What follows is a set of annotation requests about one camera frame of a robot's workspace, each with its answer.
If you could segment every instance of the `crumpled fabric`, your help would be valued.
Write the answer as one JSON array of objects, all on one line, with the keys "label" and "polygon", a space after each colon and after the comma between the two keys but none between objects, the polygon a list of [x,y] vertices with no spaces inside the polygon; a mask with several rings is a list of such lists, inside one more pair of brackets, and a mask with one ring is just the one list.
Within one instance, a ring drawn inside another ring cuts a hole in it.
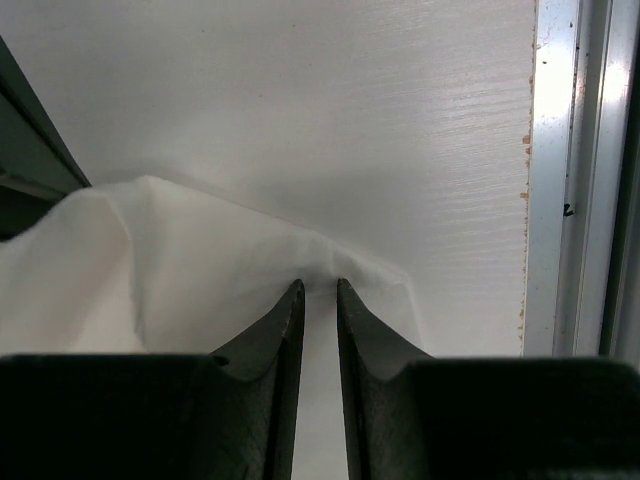
[{"label": "crumpled fabric", "polygon": [[0,244],[0,272],[3,354],[211,352],[301,278],[294,479],[347,478],[337,279],[422,344],[401,273],[316,232],[153,177],[71,195]]}]

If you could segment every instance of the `white textured panel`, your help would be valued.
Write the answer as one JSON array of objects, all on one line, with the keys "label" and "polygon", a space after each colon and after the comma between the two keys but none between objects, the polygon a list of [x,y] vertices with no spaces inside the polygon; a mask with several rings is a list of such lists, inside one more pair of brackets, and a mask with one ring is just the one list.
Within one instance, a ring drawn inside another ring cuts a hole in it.
[{"label": "white textured panel", "polygon": [[521,349],[533,27],[529,0],[0,6],[94,183],[224,191],[381,258],[435,355]]}]

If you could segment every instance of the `aluminum frame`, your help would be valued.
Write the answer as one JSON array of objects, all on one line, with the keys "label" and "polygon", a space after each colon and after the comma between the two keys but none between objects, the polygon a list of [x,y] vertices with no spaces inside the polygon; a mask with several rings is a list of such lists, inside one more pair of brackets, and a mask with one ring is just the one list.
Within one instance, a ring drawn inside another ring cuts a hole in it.
[{"label": "aluminum frame", "polygon": [[598,353],[639,13],[538,3],[525,356]]}]

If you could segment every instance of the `small hole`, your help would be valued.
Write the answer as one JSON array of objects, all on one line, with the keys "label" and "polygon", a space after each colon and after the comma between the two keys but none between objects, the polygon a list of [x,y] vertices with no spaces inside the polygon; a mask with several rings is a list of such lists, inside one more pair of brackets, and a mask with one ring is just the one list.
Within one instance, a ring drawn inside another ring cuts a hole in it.
[{"label": "small hole", "polygon": [[229,362],[230,362],[230,360],[227,357],[223,357],[222,355],[214,355],[213,359],[221,367],[229,365]]}]

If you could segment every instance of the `white wall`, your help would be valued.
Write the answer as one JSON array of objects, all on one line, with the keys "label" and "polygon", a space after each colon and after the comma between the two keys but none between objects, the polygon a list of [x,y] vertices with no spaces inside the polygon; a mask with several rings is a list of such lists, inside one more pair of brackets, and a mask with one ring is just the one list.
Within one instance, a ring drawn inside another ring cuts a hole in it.
[{"label": "white wall", "polygon": [[435,355],[521,350],[534,21],[529,0],[0,6],[92,182],[157,175],[382,259]]}]

